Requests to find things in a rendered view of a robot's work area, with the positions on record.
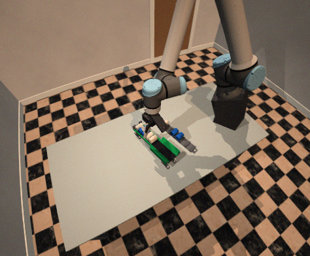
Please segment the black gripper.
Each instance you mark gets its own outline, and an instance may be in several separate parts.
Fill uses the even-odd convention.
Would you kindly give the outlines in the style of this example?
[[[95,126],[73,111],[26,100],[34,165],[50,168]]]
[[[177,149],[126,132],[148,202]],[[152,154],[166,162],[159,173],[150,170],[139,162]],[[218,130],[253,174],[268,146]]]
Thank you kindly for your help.
[[[143,132],[144,132],[144,136],[143,136],[144,139],[147,137],[148,132],[151,130],[150,127],[155,126],[154,121],[153,121],[152,118],[150,117],[150,116],[154,116],[154,115],[156,115],[156,114],[147,114],[146,112],[144,112],[144,113],[142,114],[143,121],[144,121],[145,123],[147,123],[147,125],[146,125],[145,127],[144,127],[144,126],[141,127],[141,129],[142,129]]]

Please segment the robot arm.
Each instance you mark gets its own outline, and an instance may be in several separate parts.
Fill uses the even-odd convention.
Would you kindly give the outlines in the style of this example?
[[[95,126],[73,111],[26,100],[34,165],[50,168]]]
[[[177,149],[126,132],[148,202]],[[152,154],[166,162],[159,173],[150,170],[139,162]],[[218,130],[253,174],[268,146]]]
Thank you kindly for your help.
[[[177,0],[159,71],[154,79],[143,84],[144,110],[147,114],[156,114],[151,118],[162,133],[169,127],[158,113],[161,100],[183,95],[187,91],[184,77],[175,78],[174,73],[194,2]],[[232,99],[243,89],[256,90],[264,81],[266,69],[258,64],[257,57],[252,54],[243,0],[215,0],[215,3],[229,50],[229,54],[213,61],[216,96]]]

